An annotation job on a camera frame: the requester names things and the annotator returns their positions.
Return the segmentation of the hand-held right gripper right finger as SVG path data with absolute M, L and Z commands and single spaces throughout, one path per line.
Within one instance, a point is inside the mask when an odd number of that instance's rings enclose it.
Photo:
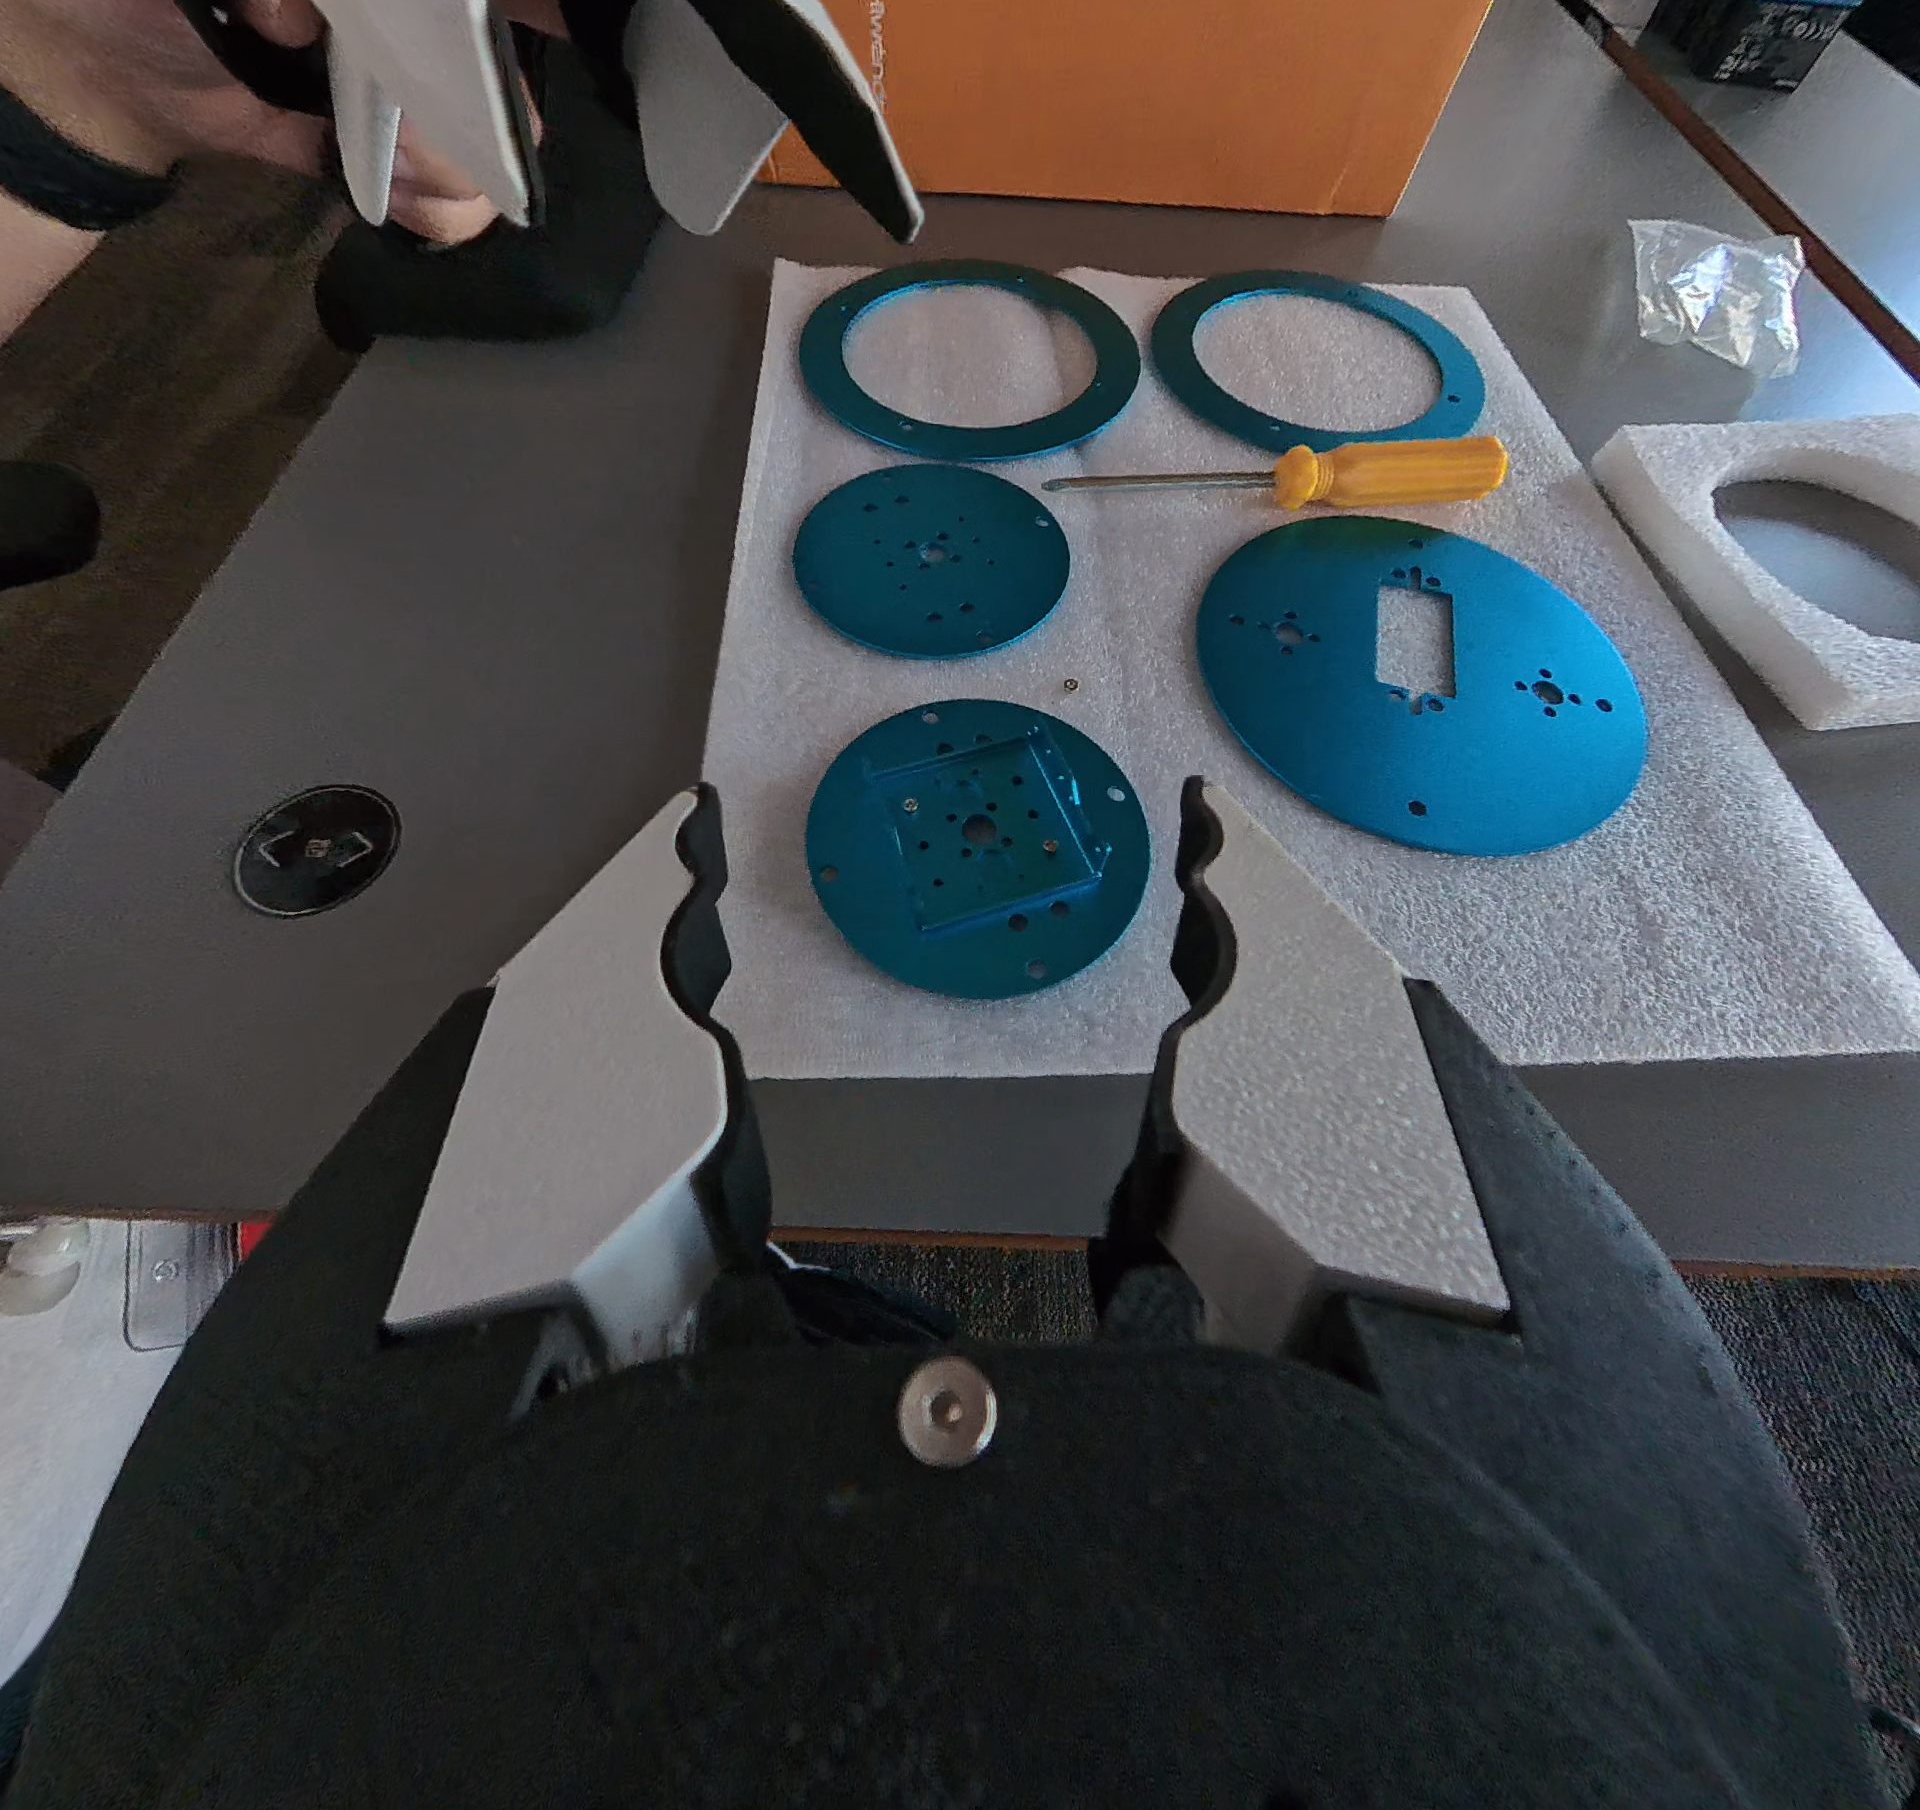
M 1098 1326 L 1280 1353 L 1333 1296 L 1503 1326 L 1505 1278 L 1399 959 L 1210 777 L 1184 782 L 1174 865 L 1187 1012 L 1092 1244 Z

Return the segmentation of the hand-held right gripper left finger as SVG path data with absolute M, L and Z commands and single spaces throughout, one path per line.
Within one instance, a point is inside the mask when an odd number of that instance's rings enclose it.
M 716 1277 L 759 1269 L 770 1170 L 712 1013 L 725 886 L 694 783 L 494 974 L 388 1329 L 561 1310 L 630 1368 L 688 1347 Z

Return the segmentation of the small blue round plate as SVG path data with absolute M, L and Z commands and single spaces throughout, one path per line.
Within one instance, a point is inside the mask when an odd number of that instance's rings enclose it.
M 1040 727 L 1075 782 L 1092 834 L 1110 843 L 1095 889 L 1034 915 L 958 934 L 920 934 L 871 766 L 919 764 L 937 745 L 973 749 Z M 1122 766 L 1078 727 L 1014 701 L 952 698 L 879 718 L 841 749 L 804 816 L 804 861 L 816 901 L 846 944 L 889 977 L 947 998 L 1016 998 L 1059 988 L 1102 959 L 1129 931 L 1150 876 L 1150 833 Z
M 835 485 L 797 530 L 801 600 L 841 639 L 952 663 L 1040 630 L 1069 543 L 1023 485 L 968 466 L 889 466 Z

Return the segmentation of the blue square metal bracket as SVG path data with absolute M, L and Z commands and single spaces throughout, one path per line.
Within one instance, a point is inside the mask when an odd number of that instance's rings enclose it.
M 1111 855 L 1081 821 L 1075 782 L 1040 727 L 871 766 L 867 791 L 895 834 L 920 934 L 1028 919 L 1095 889 Z

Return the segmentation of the orange-handled screwdriver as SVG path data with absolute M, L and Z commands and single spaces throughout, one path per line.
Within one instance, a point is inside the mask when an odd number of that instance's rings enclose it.
M 1500 438 L 1347 440 L 1295 446 L 1259 470 L 1180 470 L 1126 476 L 1052 476 L 1043 493 L 1259 493 L 1286 514 L 1314 503 L 1372 511 L 1385 503 L 1475 500 L 1500 490 L 1508 452 Z

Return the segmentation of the person's left forearm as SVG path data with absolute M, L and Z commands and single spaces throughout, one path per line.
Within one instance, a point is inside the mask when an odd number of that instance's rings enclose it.
M 41 306 L 41 302 L 92 256 L 99 244 L 101 233 L 74 230 L 4 196 L 0 339 L 8 339 L 26 317 L 33 317 L 33 311 Z

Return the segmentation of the round black desk button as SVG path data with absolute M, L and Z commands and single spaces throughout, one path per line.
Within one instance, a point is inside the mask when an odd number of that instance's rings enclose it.
M 370 889 L 403 837 L 396 806 L 355 783 L 300 791 L 263 812 L 239 840 L 232 892 L 269 919 L 306 919 Z

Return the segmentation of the person's left hand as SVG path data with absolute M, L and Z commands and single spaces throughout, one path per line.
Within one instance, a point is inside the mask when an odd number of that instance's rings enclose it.
M 323 169 L 323 118 L 248 93 L 177 0 L 4 0 L 4 86 L 68 144 L 136 174 L 187 157 Z

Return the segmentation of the black wrist band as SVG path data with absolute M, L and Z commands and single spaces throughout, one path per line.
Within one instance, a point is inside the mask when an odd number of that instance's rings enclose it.
M 156 215 L 177 177 L 99 157 L 4 90 L 4 194 L 74 233 L 115 233 Z

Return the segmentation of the white foam sheet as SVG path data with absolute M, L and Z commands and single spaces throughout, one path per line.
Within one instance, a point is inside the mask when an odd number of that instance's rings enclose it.
M 1521 557 L 1618 643 L 1646 698 L 1634 795 L 1569 846 L 1457 859 L 1369 837 L 1259 766 L 1192 663 L 1217 564 L 1271 515 L 1247 499 L 1049 499 L 1069 543 L 1062 607 L 979 663 L 855 648 L 804 607 L 801 514 L 885 457 L 804 393 L 798 336 L 853 265 L 776 263 L 703 776 L 727 815 L 721 1020 L 759 1080 L 1134 1077 L 1178 1012 L 1168 973 L 1178 791 L 1229 788 L 1406 973 L 1436 982 L 1515 1065 L 1901 1052 L 1918 974 L 1813 824 L 1733 688 L 1602 500 L 1463 285 L 1385 282 L 1451 327 L 1488 379 L 1482 426 L 1515 457 L 1479 503 L 1415 511 Z M 1062 691 L 1065 673 L 1081 688 Z M 1141 909 L 1078 977 L 1001 1006 L 885 977 L 829 924 L 804 812 L 855 734 L 923 698 L 1065 718 L 1145 795 Z

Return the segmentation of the blue plate with rectangular hole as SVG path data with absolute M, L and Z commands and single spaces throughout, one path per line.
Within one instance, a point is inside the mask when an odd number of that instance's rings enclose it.
M 1448 610 L 1451 691 L 1381 678 L 1381 597 Z M 1642 776 L 1646 710 L 1618 648 L 1466 534 L 1381 515 L 1266 528 L 1207 581 L 1192 648 L 1219 718 L 1280 783 L 1429 853 L 1560 846 Z

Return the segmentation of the orange cardboard box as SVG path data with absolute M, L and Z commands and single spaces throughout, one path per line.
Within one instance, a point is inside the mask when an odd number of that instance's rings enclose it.
M 1493 0 L 823 0 L 920 194 L 1384 217 Z

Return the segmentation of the clear badge holder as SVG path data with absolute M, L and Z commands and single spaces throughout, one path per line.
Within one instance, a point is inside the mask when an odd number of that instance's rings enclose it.
M 183 1347 L 239 1262 L 239 1222 L 129 1222 L 123 1343 L 133 1353 Z

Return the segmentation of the clear plastic bag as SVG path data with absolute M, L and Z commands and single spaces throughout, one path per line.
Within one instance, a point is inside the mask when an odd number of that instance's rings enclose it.
M 1628 230 L 1646 344 L 1690 344 L 1754 379 L 1798 370 L 1795 296 L 1807 265 L 1798 235 L 1734 238 L 1672 217 L 1634 217 Z

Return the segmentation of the stack of dark boxes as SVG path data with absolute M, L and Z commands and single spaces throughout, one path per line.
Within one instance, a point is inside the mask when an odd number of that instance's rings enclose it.
M 1863 0 L 1658 0 L 1646 33 L 1707 84 L 1791 93 Z

